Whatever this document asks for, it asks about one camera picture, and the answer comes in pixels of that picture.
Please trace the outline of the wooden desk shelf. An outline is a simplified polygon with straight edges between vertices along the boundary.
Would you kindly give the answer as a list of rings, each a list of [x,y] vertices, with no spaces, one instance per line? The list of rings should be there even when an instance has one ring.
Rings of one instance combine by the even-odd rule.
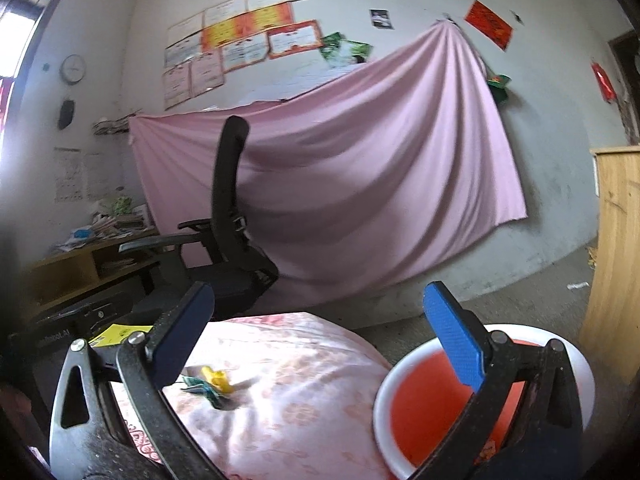
[[[28,266],[23,271],[26,292],[20,319],[29,322],[43,312],[60,310],[107,287],[148,274],[160,264],[156,255],[143,249],[125,255],[119,246],[156,234],[157,229],[151,228],[102,240]]]

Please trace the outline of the yellow book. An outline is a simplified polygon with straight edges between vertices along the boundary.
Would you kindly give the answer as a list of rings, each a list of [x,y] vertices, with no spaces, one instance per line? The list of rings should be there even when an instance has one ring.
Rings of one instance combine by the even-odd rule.
[[[109,328],[93,337],[89,344],[92,348],[118,346],[135,332],[149,333],[151,325],[112,324]]]

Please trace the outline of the green crumpled wrapper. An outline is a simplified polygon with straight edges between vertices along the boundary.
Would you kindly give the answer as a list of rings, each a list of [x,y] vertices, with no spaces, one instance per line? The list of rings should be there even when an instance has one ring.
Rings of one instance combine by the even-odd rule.
[[[205,379],[182,375],[181,381],[184,392],[194,394],[194,396],[201,396],[206,399],[215,410],[225,411],[232,409],[233,401],[209,382],[206,382]]]

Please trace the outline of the red white plastic basin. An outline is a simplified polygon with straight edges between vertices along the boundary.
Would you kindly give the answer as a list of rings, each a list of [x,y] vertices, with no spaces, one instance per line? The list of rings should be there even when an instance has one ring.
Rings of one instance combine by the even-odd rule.
[[[485,328],[488,332],[501,330],[519,344],[543,347],[550,339],[562,341],[576,378],[582,426],[588,427],[596,400],[596,382],[587,359],[574,344],[532,326],[489,324]],[[512,386],[489,437],[491,451],[498,451],[502,445],[523,388],[522,382]],[[378,450],[395,479],[408,479],[434,451],[472,392],[458,381],[437,338],[421,344],[392,368],[375,398],[373,428]]]

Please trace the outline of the yellow plastic clip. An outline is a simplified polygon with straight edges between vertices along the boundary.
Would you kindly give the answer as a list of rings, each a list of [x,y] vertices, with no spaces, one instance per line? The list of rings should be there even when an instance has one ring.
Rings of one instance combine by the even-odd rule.
[[[204,380],[216,391],[225,396],[234,393],[229,377],[223,370],[213,370],[210,366],[205,365],[201,367],[201,373]]]

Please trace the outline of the wooden cabinet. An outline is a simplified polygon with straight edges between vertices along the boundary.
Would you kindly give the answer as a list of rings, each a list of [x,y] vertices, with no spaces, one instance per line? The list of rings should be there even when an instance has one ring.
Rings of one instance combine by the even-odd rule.
[[[620,379],[639,373],[639,149],[597,148],[596,270],[579,341]]]

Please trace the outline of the stack of papers on desk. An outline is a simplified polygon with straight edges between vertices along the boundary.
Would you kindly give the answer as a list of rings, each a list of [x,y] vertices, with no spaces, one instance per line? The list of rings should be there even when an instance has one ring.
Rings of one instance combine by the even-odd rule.
[[[52,254],[66,254],[89,244],[119,240],[153,227],[148,206],[134,206],[128,195],[104,198],[94,206],[90,223],[73,229],[65,242],[52,247]]]

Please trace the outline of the pink floral tablecloth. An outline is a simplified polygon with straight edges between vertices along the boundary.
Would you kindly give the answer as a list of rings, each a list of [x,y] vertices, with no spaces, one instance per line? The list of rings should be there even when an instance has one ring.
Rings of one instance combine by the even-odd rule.
[[[230,479],[389,479],[373,403],[390,363],[372,344],[310,313],[210,323],[186,365],[223,372],[232,409],[184,382],[170,407]]]

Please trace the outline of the black office chair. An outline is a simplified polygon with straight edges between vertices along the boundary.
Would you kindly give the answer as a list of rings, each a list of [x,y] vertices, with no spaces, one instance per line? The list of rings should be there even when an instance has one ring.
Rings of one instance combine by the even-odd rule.
[[[250,124],[230,116],[221,130],[213,173],[210,216],[181,222],[186,234],[157,235],[121,244],[121,254],[137,250],[202,245],[210,261],[186,271],[194,282],[212,286],[215,307],[212,319],[235,318],[254,307],[256,301],[280,278],[277,265],[254,245],[246,234],[247,222],[236,198],[239,163],[250,134]]]

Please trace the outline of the red hanging ornament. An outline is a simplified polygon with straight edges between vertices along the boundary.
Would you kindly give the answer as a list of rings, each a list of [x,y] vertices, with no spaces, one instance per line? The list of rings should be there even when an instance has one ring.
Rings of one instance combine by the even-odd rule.
[[[617,94],[605,69],[597,62],[591,63],[591,69],[593,75],[596,77],[602,98],[608,103],[615,102],[617,100]]]

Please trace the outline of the round wall clock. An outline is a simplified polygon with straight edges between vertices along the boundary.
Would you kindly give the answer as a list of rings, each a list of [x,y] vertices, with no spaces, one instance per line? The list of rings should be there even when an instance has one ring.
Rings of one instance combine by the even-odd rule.
[[[80,54],[70,54],[64,58],[58,72],[64,84],[74,86],[85,78],[87,64]]]

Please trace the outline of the pink hanging wall sheet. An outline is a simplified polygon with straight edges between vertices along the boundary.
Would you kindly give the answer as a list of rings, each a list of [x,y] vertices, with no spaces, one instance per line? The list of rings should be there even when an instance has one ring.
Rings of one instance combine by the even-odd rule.
[[[526,217],[484,63],[454,23],[233,114],[250,126],[238,175],[247,231],[280,272],[259,310],[397,284]]]

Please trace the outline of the wall certificates cluster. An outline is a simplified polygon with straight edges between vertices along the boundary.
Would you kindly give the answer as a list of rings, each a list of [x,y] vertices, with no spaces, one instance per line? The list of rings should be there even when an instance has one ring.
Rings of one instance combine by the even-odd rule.
[[[293,4],[299,1],[304,0],[227,0],[170,26],[164,109],[223,86],[228,73],[319,49],[318,22],[295,19]]]

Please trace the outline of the green cap on wall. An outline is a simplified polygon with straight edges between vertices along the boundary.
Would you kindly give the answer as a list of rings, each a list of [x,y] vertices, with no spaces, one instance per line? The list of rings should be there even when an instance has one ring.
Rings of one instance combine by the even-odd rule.
[[[487,78],[488,88],[497,105],[506,102],[509,99],[506,88],[511,82],[511,78],[506,75],[495,74]]]

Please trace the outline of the red paper wall poster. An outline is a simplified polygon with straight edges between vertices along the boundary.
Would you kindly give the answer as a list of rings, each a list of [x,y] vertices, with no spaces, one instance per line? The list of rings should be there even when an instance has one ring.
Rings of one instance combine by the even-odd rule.
[[[499,49],[505,51],[510,44],[513,27],[484,3],[475,0],[465,15],[465,21],[490,39]]]

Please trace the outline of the green photo on wall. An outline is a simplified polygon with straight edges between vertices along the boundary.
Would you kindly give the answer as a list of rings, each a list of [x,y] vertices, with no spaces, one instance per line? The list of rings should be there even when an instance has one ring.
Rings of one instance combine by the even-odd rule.
[[[340,32],[334,32],[322,38],[319,51],[329,66],[343,67],[367,62],[373,47],[366,42],[351,40]]]

